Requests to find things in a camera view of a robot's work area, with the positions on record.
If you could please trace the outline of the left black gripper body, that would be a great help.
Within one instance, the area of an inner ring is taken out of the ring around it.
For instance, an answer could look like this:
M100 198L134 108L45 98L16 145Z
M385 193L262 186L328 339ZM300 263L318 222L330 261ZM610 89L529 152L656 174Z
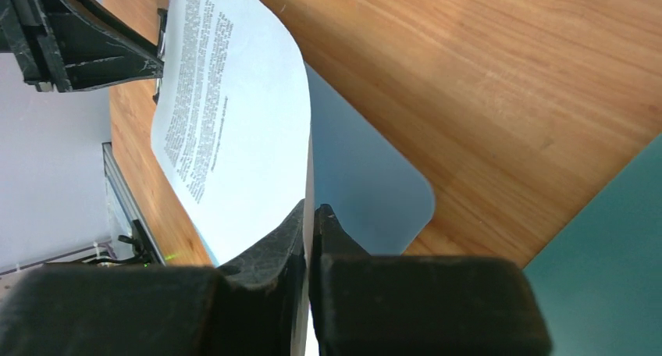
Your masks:
M1 0L1 52L13 53L23 82L39 92L55 90L38 40L45 35L35 0Z

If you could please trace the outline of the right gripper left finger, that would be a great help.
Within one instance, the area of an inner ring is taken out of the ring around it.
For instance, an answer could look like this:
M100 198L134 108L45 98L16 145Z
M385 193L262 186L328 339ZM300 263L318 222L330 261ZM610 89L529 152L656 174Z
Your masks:
M4 355L296 355L304 204L227 263L27 272L1 306Z

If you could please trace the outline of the light blue clipboard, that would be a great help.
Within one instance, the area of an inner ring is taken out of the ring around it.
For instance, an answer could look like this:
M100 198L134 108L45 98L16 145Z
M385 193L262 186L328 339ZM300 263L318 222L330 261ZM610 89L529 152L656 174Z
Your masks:
M330 205L369 254L403 254L434 214L430 182L311 66L306 71L315 204Z

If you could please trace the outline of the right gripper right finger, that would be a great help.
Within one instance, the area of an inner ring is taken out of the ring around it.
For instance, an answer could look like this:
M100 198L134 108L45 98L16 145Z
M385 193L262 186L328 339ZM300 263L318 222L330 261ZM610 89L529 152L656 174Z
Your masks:
M522 270L485 256L371 255L315 212L311 311L322 355L548 355Z

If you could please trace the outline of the paper sheet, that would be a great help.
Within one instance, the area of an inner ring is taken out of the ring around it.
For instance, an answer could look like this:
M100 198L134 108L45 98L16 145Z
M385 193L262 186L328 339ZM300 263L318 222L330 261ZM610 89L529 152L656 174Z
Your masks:
M304 198L311 105L294 38L259 0L169 0L151 149L213 265Z

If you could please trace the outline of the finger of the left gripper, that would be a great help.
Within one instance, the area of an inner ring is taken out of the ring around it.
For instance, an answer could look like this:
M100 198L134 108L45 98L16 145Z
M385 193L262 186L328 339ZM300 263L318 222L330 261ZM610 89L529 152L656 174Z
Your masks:
M34 0L36 40L59 92L162 77L155 44L97 0Z

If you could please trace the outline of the green file folder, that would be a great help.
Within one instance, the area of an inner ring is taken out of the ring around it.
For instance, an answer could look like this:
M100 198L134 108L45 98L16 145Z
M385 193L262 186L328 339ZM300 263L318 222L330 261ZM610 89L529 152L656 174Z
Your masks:
M525 267L555 355L661 352L661 140Z

